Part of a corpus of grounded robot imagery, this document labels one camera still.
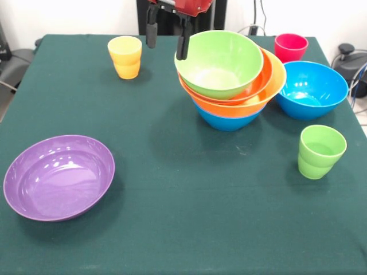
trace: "red cup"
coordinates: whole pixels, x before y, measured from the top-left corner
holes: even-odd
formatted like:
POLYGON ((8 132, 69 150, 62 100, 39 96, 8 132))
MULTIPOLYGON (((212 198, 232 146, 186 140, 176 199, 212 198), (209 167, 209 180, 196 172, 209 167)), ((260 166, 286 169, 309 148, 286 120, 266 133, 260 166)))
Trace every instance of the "red cup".
POLYGON ((281 62, 301 60, 307 50, 309 42, 303 36, 284 33, 275 37, 274 51, 281 62))

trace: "wall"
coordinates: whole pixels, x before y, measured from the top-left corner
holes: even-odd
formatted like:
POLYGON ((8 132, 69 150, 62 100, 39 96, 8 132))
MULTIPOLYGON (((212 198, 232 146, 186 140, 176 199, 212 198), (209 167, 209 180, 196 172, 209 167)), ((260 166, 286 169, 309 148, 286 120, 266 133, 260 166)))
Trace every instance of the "wall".
POLYGON ((33 48, 55 34, 138 34, 135 0, 0 0, 0 20, 12 49, 33 48))
MULTIPOLYGON (((252 23, 253 0, 228 2, 226 29, 237 32, 252 23)), ((263 0, 263 4, 268 36, 287 32, 316 36, 329 62, 343 42, 367 49, 366 0, 348 0, 348 5, 335 0, 263 0)), ((262 25, 263 18, 257 0, 257 24, 262 25)))
MULTIPOLYGON (((262 24, 257 2, 257 22, 262 24)), ((366 0, 349 0, 349 6, 337 5, 334 0, 263 3, 267 35, 294 32, 316 36, 329 60, 342 42, 367 49, 366 0)), ((135 0, 0 0, 0 19, 12 49, 32 48, 46 33, 138 34, 135 0)), ((238 31, 252 20, 253 0, 228 1, 226 29, 238 31)))

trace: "yellow cup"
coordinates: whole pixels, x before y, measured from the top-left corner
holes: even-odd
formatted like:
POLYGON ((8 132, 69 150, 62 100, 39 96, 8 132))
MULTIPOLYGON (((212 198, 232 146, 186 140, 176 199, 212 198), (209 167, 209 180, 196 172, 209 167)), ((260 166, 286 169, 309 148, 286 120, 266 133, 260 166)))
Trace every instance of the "yellow cup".
POLYGON ((107 45, 119 77, 133 79, 139 74, 142 42, 133 36, 119 36, 107 45))

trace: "cup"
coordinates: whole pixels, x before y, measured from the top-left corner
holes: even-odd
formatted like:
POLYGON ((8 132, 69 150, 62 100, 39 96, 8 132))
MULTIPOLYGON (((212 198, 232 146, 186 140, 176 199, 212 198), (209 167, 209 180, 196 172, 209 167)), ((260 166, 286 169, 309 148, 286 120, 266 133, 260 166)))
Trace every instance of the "cup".
POLYGON ((311 125, 300 134, 298 169, 308 179, 320 179, 346 151, 346 140, 334 128, 311 125))
POLYGON ((142 42, 133 36, 119 36, 110 40, 107 48, 119 77, 136 78, 140 70, 142 42))
POLYGON ((274 52, 281 62, 298 61, 309 46, 308 40, 297 34, 284 33, 275 37, 274 52))

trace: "green bowl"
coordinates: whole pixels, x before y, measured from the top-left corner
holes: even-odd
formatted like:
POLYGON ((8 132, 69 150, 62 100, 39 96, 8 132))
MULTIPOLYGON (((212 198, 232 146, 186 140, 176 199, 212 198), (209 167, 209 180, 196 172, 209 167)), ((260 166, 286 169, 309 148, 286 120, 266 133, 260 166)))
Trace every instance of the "green bowl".
POLYGON ((263 55, 246 36, 209 30, 190 37, 186 60, 174 63, 184 82, 213 99, 227 100, 241 93, 261 72, 263 55))

